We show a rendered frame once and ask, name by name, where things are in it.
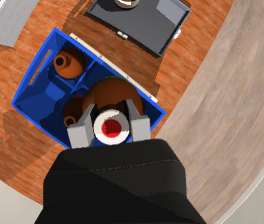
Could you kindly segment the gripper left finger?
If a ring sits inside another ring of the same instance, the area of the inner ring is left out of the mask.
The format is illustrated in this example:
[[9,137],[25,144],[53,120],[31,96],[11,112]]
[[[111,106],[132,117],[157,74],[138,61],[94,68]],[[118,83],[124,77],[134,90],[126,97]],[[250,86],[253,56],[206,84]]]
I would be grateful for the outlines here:
[[97,104],[90,104],[77,124],[70,124],[67,128],[72,149],[92,147],[94,139],[94,123],[99,115]]

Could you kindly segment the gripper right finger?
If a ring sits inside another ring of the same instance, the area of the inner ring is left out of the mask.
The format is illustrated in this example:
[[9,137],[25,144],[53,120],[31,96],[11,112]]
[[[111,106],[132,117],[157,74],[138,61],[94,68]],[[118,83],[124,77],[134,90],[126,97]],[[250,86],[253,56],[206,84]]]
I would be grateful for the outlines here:
[[131,99],[124,100],[124,109],[132,142],[151,139],[149,117],[147,115],[140,116]]

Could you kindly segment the blue plastic crate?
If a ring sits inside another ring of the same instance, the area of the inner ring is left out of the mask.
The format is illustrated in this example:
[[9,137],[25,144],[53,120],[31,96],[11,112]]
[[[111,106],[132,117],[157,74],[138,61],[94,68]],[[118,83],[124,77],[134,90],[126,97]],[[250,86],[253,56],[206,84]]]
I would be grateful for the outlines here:
[[[73,47],[86,55],[88,54],[90,66],[81,77],[66,79],[59,76],[55,70],[54,59],[56,55],[67,47]],[[48,50],[52,51],[44,61],[32,84],[28,85]],[[52,139],[65,148],[71,149],[67,133],[68,127],[65,126],[63,118],[64,105],[78,93],[85,97],[89,88],[102,78],[115,75],[124,78],[77,41],[54,27],[27,69],[11,106]],[[167,112],[140,89],[135,88],[145,102],[144,115],[149,117],[152,131]]]

